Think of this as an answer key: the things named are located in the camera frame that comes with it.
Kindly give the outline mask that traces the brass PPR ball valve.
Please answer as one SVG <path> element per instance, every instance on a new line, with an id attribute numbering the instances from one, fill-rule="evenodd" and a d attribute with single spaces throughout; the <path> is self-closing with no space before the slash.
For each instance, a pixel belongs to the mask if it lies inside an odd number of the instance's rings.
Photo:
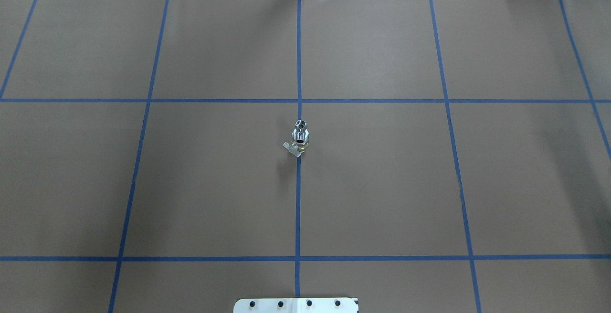
<path id="1" fill-rule="evenodd" d="M 296 158 L 300 158 L 309 146 L 308 129 L 294 129 L 290 142 L 284 142 L 282 145 L 290 154 Z"/>

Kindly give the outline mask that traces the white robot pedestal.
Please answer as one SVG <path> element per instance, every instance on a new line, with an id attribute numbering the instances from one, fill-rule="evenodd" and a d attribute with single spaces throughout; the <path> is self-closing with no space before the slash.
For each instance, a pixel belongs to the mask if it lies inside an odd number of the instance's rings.
<path id="1" fill-rule="evenodd" d="M 245 298 L 233 307 L 234 313 L 358 313 L 357 298 Z"/>

